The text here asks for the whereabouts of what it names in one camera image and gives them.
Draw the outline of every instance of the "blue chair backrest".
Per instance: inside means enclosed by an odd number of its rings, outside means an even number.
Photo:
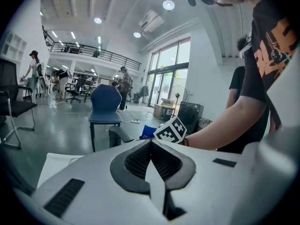
[[[90,97],[95,112],[115,112],[122,100],[118,90],[113,86],[101,84]]]

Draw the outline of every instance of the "white shirt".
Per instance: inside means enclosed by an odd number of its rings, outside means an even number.
[[[35,76],[36,73],[36,68],[37,68],[37,61],[36,59],[32,59],[32,61],[30,62],[29,66],[32,68],[32,75]]]

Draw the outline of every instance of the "cardboard box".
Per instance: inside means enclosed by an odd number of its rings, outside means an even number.
[[[161,114],[163,113],[163,106],[155,104],[154,106],[154,117],[161,118]]]

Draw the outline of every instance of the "chair armrest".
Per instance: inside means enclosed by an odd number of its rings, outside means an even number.
[[[9,91],[0,90],[0,97],[6,97],[7,99],[9,99]]]
[[[132,142],[134,140],[133,137],[129,136],[122,128],[118,126],[109,127],[109,132],[116,133],[124,143]]]
[[[32,93],[32,89],[30,87],[18,86],[18,88],[29,90]]]

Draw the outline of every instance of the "chair seat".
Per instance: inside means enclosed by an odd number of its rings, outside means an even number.
[[[13,101],[10,102],[11,114],[13,117],[17,117],[20,114],[27,112],[31,108],[35,107],[35,103],[22,102],[22,101]],[[4,103],[0,105],[0,115],[9,116],[8,104]]]
[[[98,124],[121,123],[123,119],[117,112],[95,112],[90,114],[89,122]]]
[[[78,96],[79,93],[74,90],[66,90],[66,92],[71,93],[72,95]]]

